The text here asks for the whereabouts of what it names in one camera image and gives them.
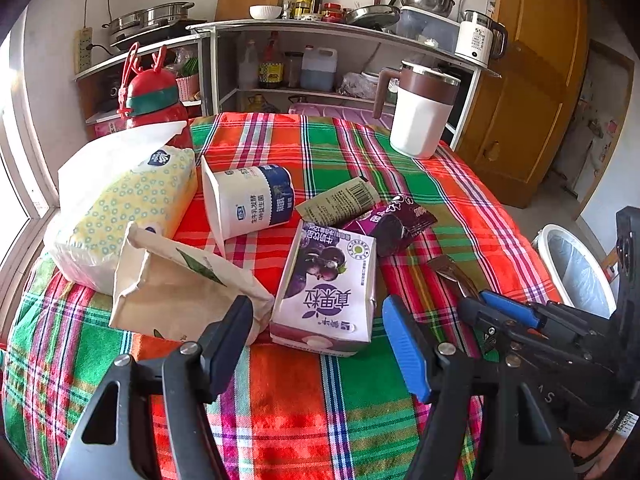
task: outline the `power strip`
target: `power strip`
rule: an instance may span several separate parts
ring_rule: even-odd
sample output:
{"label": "power strip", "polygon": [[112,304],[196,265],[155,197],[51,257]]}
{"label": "power strip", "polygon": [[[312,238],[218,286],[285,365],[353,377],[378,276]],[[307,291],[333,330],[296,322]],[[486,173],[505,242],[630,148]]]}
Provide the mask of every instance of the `power strip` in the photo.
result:
{"label": "power strip", "polygon": [[87,47],[91,44],[94,30],[91,27],[76,30],[74,34],[74,70],[76,74],[91,68],[91,51]]}

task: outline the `brown paper bag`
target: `brown paper bag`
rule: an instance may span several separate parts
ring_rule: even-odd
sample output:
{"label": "brown paper bag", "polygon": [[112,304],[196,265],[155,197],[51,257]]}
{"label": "brown paper bag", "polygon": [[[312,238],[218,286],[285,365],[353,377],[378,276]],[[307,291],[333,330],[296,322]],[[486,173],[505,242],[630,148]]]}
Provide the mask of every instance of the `brown paper bag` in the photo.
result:
{"label": "brown paper bag", "polygon": [[109,326],[177,341],[197,340],[236,296],[254,305],[246,344],[267,327],[273,296],[248,270],[216,254],[127,226]]}

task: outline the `green plant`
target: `green plant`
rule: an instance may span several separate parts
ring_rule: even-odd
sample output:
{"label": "green plant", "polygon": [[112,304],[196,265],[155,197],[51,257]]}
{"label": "green plant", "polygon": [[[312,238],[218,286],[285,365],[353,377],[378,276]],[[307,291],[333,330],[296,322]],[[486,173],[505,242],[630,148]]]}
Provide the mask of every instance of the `green plant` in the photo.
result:
{"label": "green plant", "polygon": [[198,73],[198,58],[190,57],[178,71],[178,77],[189,77]]}

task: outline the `barcode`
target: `barcode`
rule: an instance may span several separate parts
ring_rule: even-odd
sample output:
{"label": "barcode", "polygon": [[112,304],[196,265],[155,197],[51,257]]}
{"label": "barcode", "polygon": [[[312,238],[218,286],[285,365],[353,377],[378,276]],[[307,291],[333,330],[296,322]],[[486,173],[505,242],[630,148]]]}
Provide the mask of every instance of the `barcode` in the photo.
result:
{"label": "barcode", "polygon": [[356,199],[358,205],[363,209],[370,209],[374,206],[371,195],[367,192],[367,189],[360,183],[349,188],[349,193]]}

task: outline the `white trash bin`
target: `white trash bin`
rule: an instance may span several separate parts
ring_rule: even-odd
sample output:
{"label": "white trash bin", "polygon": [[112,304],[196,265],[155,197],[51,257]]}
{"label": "white trash bin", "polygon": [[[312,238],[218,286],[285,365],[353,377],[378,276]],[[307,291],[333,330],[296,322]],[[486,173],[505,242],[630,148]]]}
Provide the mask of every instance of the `white trash bin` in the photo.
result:
{"label": "white trash bin", "polygon": [[562,302],[609,319],[616,300],[600,265],[578,238],[549,224],[532,242],[545,264]]}

